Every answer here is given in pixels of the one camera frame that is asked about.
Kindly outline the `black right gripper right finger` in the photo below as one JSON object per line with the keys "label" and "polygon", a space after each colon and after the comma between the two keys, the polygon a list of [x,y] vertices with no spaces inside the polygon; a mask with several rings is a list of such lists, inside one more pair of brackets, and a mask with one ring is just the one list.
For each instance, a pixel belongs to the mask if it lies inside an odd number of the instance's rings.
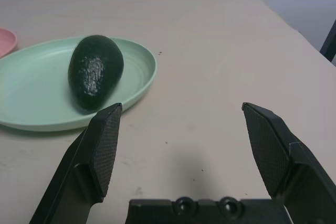
{"label": "black right gripper right finger", "polygon": [[312,151],[272,111],[247,102],[242,110],[269,196],[293,223],[335,223],[335,184]]}

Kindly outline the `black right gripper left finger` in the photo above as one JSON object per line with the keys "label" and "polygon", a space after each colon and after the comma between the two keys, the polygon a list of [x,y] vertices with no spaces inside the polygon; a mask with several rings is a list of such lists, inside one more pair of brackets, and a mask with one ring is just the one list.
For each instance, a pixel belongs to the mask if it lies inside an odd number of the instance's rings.
{"label": "black right gripper left finger", "polygon": [[30,223],[87,222],[91,207],[108,192],[121,113],[121,103],[97,112],[70,144]]}

